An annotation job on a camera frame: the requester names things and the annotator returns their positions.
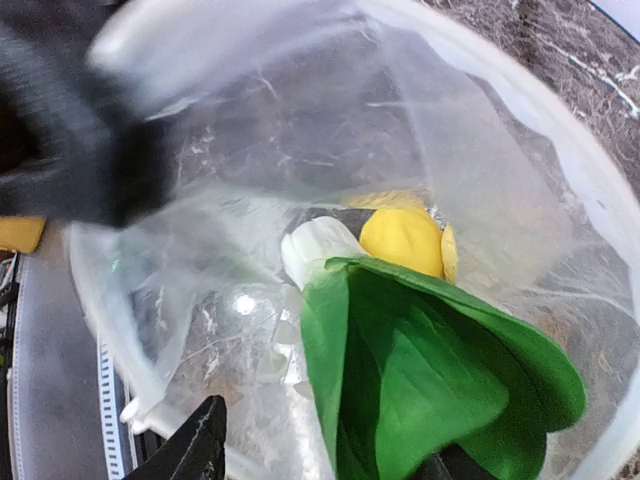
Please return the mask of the pale yellow bread toy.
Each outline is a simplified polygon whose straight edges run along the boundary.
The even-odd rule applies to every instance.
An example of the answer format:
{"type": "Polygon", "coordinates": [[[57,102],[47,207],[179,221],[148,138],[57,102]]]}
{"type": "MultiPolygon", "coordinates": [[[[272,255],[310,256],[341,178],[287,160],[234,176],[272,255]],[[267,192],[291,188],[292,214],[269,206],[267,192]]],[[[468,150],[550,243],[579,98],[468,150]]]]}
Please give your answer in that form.
{"type": "Polygon", "coordinates": [[[442,230],[441,252],[444,264],[443,280],[451,284],[457,281],[459,256],[454,229],[439,213],[437,206],[429,206],[427,204],[422,194],[410,190],[392,190],[376,194],[352,194],[344,197],[343,203],[349,208],[371,210],[373,214],[380,209],[426,211],[442,230]]]}

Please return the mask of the yellow lemon toy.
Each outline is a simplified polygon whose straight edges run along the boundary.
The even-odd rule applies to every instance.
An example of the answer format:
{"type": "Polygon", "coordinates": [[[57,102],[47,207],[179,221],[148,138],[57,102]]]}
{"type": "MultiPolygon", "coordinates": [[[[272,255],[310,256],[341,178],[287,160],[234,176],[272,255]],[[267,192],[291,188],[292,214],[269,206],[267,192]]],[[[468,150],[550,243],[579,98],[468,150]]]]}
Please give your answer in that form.
{"type": "Polygon", "coordinates": [[[364,224],[359,242],[375,258],[444,278],[442,230],[424,210],[377,210],[364,224]]]}

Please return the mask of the clear zip top bag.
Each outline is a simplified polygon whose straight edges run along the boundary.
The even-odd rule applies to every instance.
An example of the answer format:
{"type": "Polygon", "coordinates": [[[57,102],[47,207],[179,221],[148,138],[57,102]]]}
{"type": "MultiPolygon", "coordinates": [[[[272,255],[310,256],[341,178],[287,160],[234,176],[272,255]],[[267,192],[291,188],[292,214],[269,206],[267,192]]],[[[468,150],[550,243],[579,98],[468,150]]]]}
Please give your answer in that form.
{"type": "Polygon", "coordinates": [[[74,223],[112,478],[219,400],[229,479],[608,479],[639,444],[639,204],[493,44],[411,1],[132,1],[87,62],[166,203],[74,223]]]}

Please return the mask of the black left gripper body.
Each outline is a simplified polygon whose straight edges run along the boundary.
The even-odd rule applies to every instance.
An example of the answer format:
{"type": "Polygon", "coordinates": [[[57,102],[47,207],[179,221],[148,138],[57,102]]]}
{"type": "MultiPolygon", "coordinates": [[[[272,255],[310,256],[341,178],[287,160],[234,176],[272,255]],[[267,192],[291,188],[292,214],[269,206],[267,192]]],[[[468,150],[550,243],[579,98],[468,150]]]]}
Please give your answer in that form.
{"type": "Polygon", "coordinates": [[[121,1],[1,4],[1,213],[121,228],[170,198],[166,126],[92,72],[121,1]]]}

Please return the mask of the green bok choy toy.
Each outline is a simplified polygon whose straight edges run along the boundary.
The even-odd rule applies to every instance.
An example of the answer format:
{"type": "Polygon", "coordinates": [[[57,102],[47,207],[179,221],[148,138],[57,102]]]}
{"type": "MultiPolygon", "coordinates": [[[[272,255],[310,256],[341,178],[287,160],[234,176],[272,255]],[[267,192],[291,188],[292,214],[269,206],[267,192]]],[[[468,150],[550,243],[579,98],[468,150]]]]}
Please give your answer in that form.
{"type": "Polygon", "coordinates": [[[281,242],[303,295],[301,337],[339,479],[408,479],[451,448],[463,479],[535,479],[551,433],[587,407],[584,381],[540,330],[445,280],[368,255],[339,220],[281,242]]]}

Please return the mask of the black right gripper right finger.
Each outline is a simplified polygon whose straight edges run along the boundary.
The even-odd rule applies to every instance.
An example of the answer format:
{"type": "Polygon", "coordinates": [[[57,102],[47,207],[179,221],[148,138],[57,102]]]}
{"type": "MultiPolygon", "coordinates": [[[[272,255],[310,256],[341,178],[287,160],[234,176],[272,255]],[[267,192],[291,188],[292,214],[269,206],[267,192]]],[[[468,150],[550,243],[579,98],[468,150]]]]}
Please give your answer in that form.
{"type": "Polygon", "coordinates": [[[419,480],[495,480],[458,445],[433,455],[419,468],[419,480]]]}

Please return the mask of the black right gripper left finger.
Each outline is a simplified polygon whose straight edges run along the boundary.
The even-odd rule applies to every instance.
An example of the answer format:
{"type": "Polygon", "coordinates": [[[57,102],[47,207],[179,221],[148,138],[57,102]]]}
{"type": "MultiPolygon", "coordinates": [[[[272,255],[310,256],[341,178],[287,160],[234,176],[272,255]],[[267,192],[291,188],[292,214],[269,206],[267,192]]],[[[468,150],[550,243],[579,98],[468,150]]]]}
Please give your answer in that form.
{"type": "Polygon", "coordinates": [[[145,463],[127,475],[131,480],[225,478],[227,407],[219,395],[207,397],[181,427],[145,463]]]}

